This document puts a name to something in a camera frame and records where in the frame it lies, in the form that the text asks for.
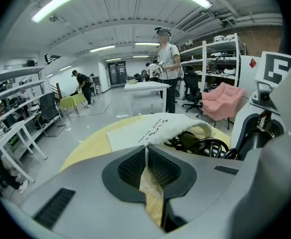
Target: white table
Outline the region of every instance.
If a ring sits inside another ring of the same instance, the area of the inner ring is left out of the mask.
[[[166,92],[170,85],[159,82],[138,82],[136,84],[125,84],[124,91],[129,95],[129,115],[133,116],[133,95],[152,91],[163,91],[163,112],[166,110]]]
[[[44,158],[47,159],[47,156],[42,152],[42,150],[38,147],[38,145],[36,144],[36,142],[34,141],[34,139],[31,138],[30,133],[28,132],[27,128],[25,127],[25,124],[30,121],[30,119],[33,116],[29,117],[26,120],[22,120],[19,121],[17,123],[15,123],[14,125],[12,125],[10,127],[10,130],[4,134],[4,136],[0,137],[0,151],[2,152],[3,156],[5,158],[7,158],[7,160],[23,175],[26,177],[27,180],[31,181],[31,182],[35,182],[35,180],[30,177],[16,162],[15,160],[9,156],[9,154],[7,153],[7,151],[4,148],[4,145],[15,135],[17,134],[19,139],[21,140],[21,142],[27,147],[27,149],[30,151],[31,154],[33,154],[34,152],[31,150],[31,148],[29,146],[27,146],[25,140],[22,138],[21,134],[20,134],[20,130],[22,129],[25,133],[25,135],[27,136],[28,140],[32,143],[32,145],[34,145],[34,147],[37,149],[37,151],[39,152],[39,154]]]

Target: white shoe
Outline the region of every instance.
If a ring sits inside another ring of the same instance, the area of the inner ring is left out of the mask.
[[[22,194],[22,193],[24,193],[24,191],[27,189],[27,187],[28,187],[28,181],[27,180],[25,180],[25,181],[23,181],[23,183],[20,185],[20,187],[19,187],[19,192]]]

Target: ceiling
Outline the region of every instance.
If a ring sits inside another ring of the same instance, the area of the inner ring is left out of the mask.
[[[49,1],[16,0],[0,28],[2,54],[44,52],[85,59],[91,56],[91,49],[115,45],[98,55],[103,59],[128,58],[157,54],[155,47],[134,45],[158,42],[157,26],[171,29],[173,42],[181,45],[225,27],[281,24],[274,0],[209,0],[213,6],[208,10],[190,0],[72,0],[54,11],[57,21],[46,17],[33,22],[33,15]],[[202,12],[209,12],[211,19],[182,30],[185,22]]]

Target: glossy gray floor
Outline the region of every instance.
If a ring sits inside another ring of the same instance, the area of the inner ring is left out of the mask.
[[[47,138],[42,134],[36,140],[38,146],[48,156],[48,159],[43,160],[39,155],[36,155],[35,149],[33,150],[35,152],[33,155],[27,152],[21,159],[23,169],[35,178],[35,183],[30,182],[27,190],[23,194],[8,187],[3,193],[5,197],[13,203],[20,205],[34,189],[58,174],[67,157],[87,137],[106,125],[128,117],[127,98],[123,88],[110,89],[102,95],[93,97],[93,99],[95,103],[89,109],[84,108],[80,104],[78,105],[79,116],[74,110],[69,109],[68,115],[64,111],[63,123],[67,127],[58,137]],[[184,113],[193,119],[197,119],[195,117],[198,114],[196,109],[192,109],[186,113],[186,107],[182,108],[183,103],[189,103],[187,100],[177,101],[176,113]],[[154,107],[153,112],[161,112],[161,109],[161,107]],[[134,113],[135,115],[149,114],[150,108],[139,108]],[[207,116],[200,116],[198,119],[213,125],[213,121]],[[227,122],[224,120],[216,124],[216,128],[226,134],[231,134],[232,126],[231,124],[230,130],[227,130]],[[51,126],[49,133],[54,133],[58,130],[59,128]]]

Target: pink armchair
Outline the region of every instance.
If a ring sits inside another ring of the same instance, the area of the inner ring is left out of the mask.
[[[236,107],[245,89],[234,87],[222,82],[216,89],[209,93],[202,93],[202,113],[211,117],[216,125],[216,121],[229,119],[235,116]]]

